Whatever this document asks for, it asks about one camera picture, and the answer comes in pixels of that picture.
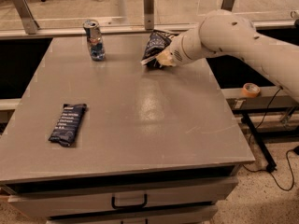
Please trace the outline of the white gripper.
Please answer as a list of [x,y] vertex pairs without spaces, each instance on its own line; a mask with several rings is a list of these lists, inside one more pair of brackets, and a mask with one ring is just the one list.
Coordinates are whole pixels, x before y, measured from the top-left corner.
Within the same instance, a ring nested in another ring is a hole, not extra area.
[[193,28],[176,36],[169,49],[165,49],[156,56],[160,66],[175,66],[187,64],[205,58],[206,48],[202,45],[199,29]]

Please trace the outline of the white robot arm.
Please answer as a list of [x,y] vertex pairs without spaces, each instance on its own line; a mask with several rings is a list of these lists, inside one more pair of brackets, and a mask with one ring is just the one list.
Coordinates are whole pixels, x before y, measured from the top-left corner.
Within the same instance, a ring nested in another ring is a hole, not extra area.
[[230,55],[299,102],[299,47],[258,33],[251,21],[226,10],[208,13],[156,56],[162,66]]

